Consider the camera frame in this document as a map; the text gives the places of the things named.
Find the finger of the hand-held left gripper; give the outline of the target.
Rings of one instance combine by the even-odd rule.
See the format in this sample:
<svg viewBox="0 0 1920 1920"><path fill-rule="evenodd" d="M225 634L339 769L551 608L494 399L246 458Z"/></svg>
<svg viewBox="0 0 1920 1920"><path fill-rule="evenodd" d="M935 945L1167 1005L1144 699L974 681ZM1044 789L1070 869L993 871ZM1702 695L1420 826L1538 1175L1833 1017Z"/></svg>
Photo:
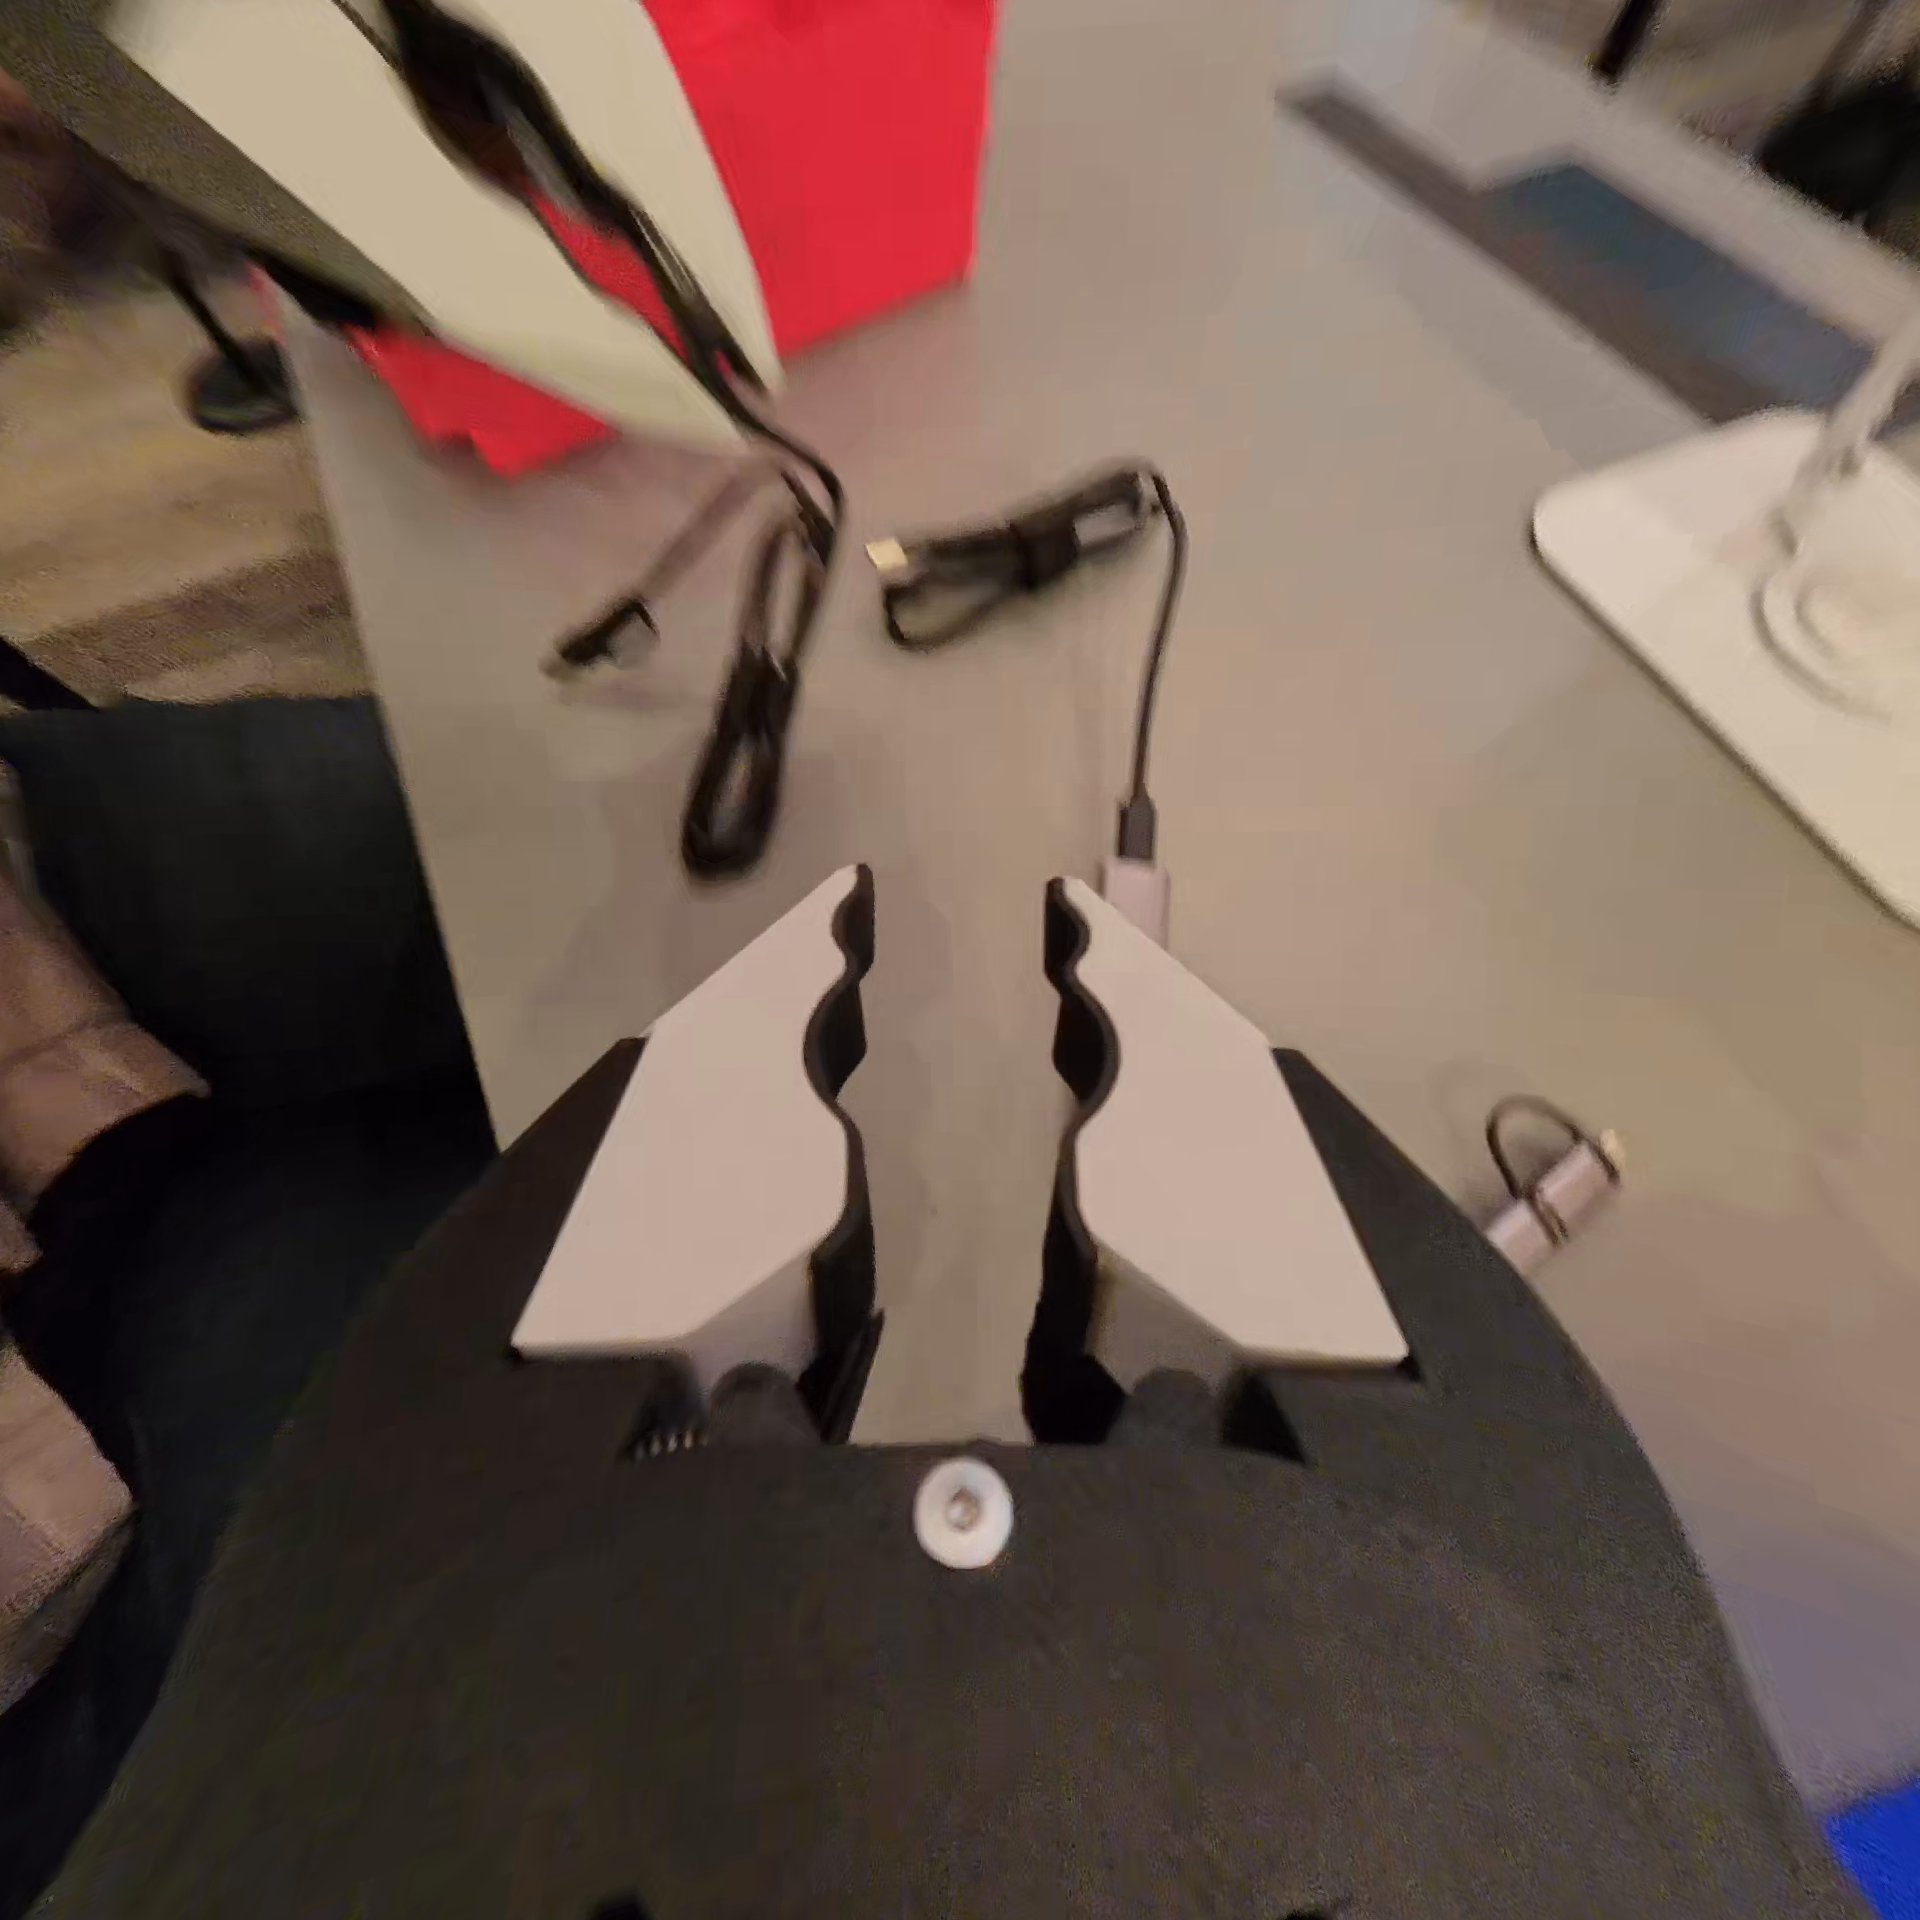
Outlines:
<svg viewBox="0 0 1920 1920"><path fill-rule="evenodd" d="M753 250L647 7L502 3L496 42L542 84L593 172L674 250L745 353L753 385L780 393L784 371Z"/></svg>
<svg viewBox="0 0 1920 1920"><path fill-rule="evenodd" d="M530 138L535 185L641 257L674 343L587 276L559 220L427 127L402 63L411 20L507 82L507 133ZM496 5L122 5L113 44L394 276L439 343L650 441L731 450L753 436L745 353L496 42Z"/></svg>

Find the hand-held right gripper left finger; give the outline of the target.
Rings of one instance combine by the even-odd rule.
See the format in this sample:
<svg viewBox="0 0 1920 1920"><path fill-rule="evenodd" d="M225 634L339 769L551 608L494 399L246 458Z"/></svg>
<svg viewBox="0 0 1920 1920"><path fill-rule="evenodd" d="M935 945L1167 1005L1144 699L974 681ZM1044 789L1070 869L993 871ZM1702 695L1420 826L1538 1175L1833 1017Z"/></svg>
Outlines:
<svg viewBox="0 0 1920 1920"><path fill-rule="evenodd" d="M639 1042L520 1312L524 1360L665 1360L706 1399L777 1370L849 1433L880 1341L864 1147L873 874L830 874Z"/></svg>

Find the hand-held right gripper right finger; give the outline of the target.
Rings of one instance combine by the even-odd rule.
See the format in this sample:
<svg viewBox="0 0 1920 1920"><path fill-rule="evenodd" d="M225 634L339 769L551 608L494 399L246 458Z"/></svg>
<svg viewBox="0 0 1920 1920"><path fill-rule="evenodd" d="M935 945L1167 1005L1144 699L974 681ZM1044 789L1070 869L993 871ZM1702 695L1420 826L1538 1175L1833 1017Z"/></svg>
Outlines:
<svg viewBox="0 0 1920 1920"><path fill-rule="evenodd" d="M1182 1375L1392 1377L1410 1344L1264 1032L1084 881L1044 898L1070 1096L1026 1429L1110 1433Z"/></svg>

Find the red plastic bin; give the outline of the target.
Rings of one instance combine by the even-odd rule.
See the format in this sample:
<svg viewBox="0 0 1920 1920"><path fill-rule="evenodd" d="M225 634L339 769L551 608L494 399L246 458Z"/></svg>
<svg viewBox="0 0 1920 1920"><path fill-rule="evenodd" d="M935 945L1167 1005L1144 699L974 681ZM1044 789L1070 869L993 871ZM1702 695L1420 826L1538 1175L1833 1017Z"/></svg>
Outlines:
<svg viewBox="0 0 1920 1920"><path fill-rule="evenodd" d="M792 359L963 281L993 96L993 3L647 3L706 136ZM345 339L417 436L506 477L618 427L399 323L347 321L283 269L250 269Z"/></svg>

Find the blue plastic bin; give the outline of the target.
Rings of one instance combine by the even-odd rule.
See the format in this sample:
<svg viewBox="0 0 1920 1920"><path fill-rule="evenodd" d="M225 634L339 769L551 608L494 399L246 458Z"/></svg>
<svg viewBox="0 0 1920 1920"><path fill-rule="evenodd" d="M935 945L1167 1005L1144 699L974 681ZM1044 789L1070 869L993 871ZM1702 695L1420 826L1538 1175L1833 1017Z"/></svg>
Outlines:
<svg viewBox="0 0 1920 1920"><path fill-rule="evenodd" d="M1910 1779L1827 1817L1831 1850L1876 1919L1918 1919L1918 1799Z"/></svg>

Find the person's dark trousers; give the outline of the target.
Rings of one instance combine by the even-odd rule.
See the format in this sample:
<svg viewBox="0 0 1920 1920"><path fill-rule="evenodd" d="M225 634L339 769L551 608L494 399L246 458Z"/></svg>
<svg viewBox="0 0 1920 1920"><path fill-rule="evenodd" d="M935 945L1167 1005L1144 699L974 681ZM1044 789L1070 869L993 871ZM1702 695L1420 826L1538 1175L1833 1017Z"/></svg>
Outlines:
<svg viewBox="0 0 1920 1920"><path fill-rule="evenodd" d="M206 1087L82 1147L4 1282L4 1336L135 1504L103 1595L4 1709L2 1900L25 1916L310 1379L496 1141L370 699L27 712L4 771L39 898Z"/></svg>

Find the clear acrylic stand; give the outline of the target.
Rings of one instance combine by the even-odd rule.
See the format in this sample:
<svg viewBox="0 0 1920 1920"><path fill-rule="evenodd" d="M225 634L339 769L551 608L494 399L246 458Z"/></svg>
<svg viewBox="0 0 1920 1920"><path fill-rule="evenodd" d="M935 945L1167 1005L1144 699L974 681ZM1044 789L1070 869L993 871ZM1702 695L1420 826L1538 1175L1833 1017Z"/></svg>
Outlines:
<svg viewBox="0 0 1920 1920"><path fill-rule="evenodd" d="M1822 419L1777 508L1784 556L1758 588L1768 647L1827 705L1916 730L1918 490L1879 433L1916 381L1910 321Z"/></svg>

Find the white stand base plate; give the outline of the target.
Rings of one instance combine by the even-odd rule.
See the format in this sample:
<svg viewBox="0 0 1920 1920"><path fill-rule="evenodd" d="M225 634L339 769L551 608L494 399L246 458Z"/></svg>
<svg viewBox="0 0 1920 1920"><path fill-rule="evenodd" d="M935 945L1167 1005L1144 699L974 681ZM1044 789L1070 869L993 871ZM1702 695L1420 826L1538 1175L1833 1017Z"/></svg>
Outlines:
<svg viewBox="0 0 1920 1920"><path fill-rule="evenodd" d="M1550 488L1550 577L1851 874L1918 923L1916 727L1820 699L1768 647L1777 508L1824 416L1768 409Z"/></svg>

